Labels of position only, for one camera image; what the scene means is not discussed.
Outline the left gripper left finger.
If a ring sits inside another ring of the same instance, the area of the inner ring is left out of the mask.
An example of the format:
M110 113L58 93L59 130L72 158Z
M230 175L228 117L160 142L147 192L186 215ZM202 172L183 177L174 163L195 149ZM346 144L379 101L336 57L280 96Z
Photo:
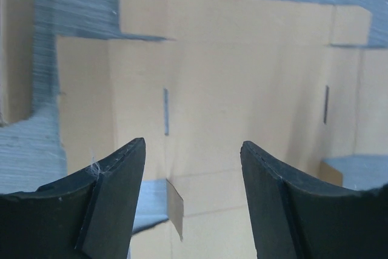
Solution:
M1 195L2 258L126 258L146 158L135 138L34 192Z

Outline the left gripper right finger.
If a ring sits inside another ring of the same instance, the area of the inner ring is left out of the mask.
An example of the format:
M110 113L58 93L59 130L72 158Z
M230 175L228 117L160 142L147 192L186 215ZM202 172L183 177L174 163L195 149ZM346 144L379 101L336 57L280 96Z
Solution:
M336 186L251 141L240 159L258 258L387 257L386 186Z

